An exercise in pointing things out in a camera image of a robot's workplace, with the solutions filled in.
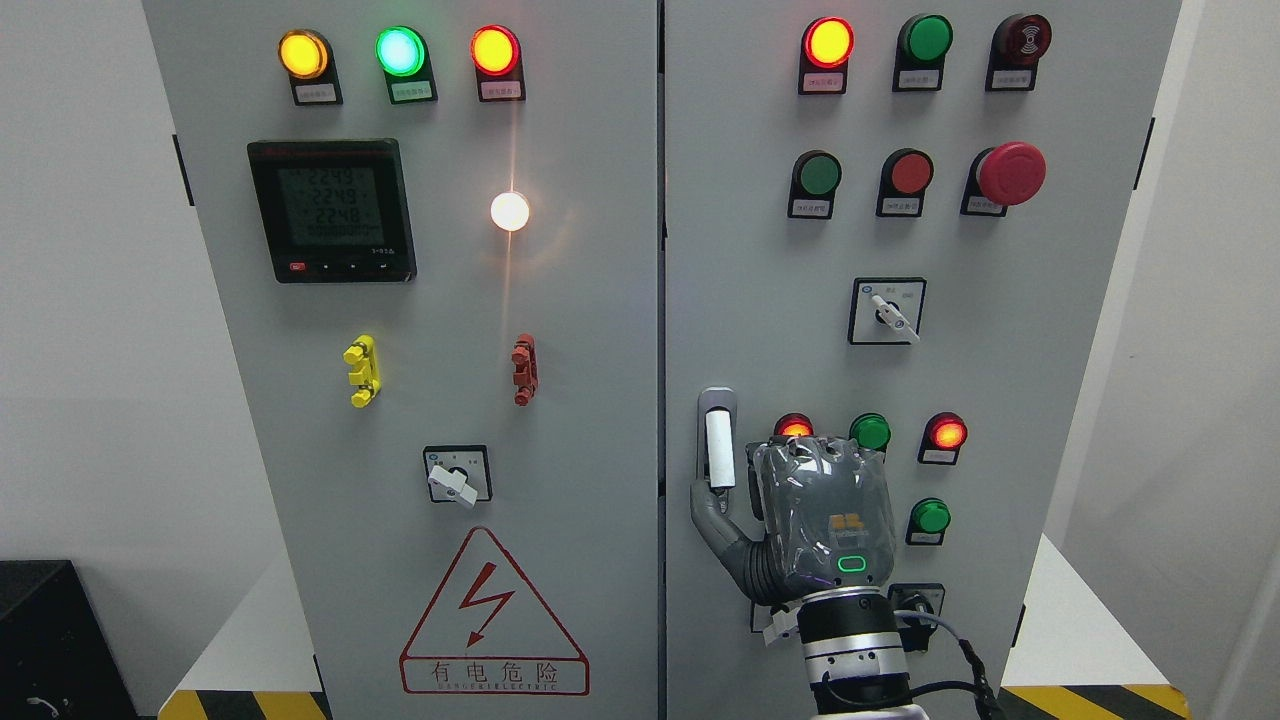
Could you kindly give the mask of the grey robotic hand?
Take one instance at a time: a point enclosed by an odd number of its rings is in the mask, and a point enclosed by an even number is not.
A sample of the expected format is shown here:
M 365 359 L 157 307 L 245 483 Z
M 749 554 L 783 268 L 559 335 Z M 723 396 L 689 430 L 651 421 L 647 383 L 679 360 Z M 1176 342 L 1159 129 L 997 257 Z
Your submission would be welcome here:
M 883 585 L 896 541 L 884 455 L 829 436 L 776 436 L 748 448 L 763 539 L 718 510 L 707 480 L 690 489 L 692 524 L 751 602 L 782 605 L 837 587 Z

